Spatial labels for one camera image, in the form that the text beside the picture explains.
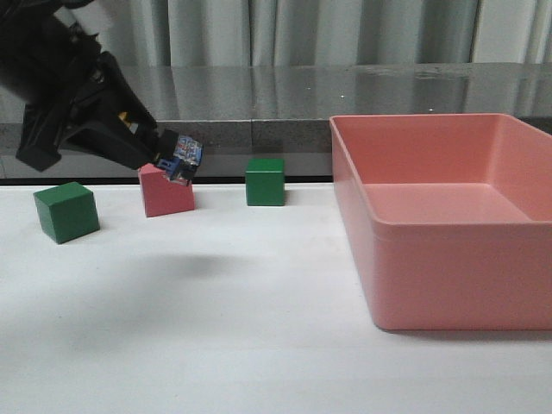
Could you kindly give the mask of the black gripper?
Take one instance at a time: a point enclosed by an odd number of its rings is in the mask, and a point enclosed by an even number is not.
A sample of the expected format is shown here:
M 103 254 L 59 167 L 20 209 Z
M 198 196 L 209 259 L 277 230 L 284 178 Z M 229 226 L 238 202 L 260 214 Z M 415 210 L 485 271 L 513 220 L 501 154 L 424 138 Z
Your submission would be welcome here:
M 95 35 L 79 23 L 67 26 L 55 15 L 59 9 L 87 6 L 87 1 L 1 3 L 1 85 L 25 103 L 16 158 L 39 172 L 60 160 L 60 146 L 134 170 L 154 158 L 157 122 L 115 56 L 100 53 Z M 125 113 L 135 129 L 120 119 L 72 124 L 74 100 L 90 81 L 96 61 L 115 96 L 116 113 Z

